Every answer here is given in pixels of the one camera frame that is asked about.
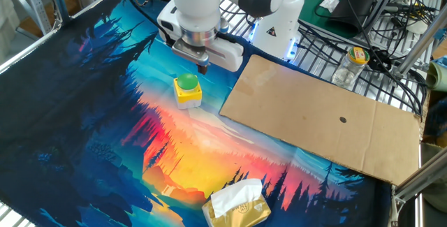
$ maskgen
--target plastic bottle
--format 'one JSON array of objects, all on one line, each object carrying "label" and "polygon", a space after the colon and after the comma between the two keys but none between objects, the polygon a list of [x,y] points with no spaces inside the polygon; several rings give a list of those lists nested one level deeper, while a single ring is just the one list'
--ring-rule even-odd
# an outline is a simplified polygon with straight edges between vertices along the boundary
[{"label": "plastic bottle", "polygon": [[369,54],[363,48],[351,48],[332,76],[332,83],[345,89],[352,87],[368,61]]}]

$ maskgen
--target tissue box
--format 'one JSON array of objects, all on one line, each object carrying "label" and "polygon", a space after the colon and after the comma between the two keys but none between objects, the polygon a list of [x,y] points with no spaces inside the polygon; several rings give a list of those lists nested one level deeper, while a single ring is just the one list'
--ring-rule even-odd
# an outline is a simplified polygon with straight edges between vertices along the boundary
[{"label": "tissue box", "polygon": [[202,207],[210,227],[254,226],[271,211],[261,194],[258,179],[242,180],[211,195]]}]

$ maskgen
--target green button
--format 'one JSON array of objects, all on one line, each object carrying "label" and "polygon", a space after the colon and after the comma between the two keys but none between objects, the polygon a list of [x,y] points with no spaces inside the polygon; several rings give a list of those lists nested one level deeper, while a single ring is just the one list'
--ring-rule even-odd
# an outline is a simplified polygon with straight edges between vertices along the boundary
[{"label": "green button", "polygon": [[183,90],[191,90],[197,87],[198,79],[194,74],[185,73],[179,76],[177,84]]}]

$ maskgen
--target green mat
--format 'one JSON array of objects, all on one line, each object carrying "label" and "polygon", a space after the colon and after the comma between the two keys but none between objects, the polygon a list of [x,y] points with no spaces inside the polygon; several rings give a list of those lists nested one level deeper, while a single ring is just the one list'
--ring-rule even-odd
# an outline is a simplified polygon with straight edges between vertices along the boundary
[{"label": "green mat", "polygon": [[[323,0],[305,0],[305,4],[301,10],[300,20],[318,26],[322,29],[325,29],[326,31],[330,31],[343,38],[350,39],[356,36],[357,33],[345,30],[341,28],[339,25],[336,25],[332,22],[328,22],[327,17],[330,17],[330,12],[328,9],[319,6],[322,1]],[[315,15],[314,12],[315,8],[317,8],[316,12],[319,15],[325,17],[319,17],[318,15]]]}]

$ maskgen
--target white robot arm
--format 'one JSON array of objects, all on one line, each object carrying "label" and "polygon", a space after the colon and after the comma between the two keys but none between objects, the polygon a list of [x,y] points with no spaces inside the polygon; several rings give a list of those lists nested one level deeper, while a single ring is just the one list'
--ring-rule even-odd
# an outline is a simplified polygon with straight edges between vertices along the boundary
[{"label": "white robot arm", "polygon": [[[253,44],[267,53],[284,58],[290,41],[296,35],[304,0],[230,1],[252,17],[264,17],[257,24],[259,32],[254,35]],[[173,52],[197,64],[201,73],[206,72],[209,63],[230,71],[237,71],[242,63],[243,47],[216,37],[217,32],[225,32],[228,28],[227,21],[221,19],[220,2],[172,0],[157,18],[157,22],[176,41],[172,46]]]}]

